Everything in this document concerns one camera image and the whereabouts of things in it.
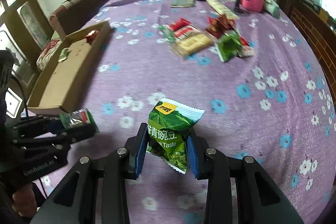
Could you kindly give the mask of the person's left hand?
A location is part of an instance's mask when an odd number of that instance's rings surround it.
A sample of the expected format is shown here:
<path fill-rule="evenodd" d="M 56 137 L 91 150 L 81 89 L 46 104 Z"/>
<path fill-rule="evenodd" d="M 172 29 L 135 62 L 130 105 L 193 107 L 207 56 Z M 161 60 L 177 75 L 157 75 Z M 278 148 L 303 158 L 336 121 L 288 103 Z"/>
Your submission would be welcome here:
<path fill-rule="evenodd" d="M 21 217 L 32 218 L 36 214 L 37 202 L 35 199 L 35 194 L 33 192 L 32 183 L 21 187 L 12 195 L 12 198 L 12 208 Z"/>

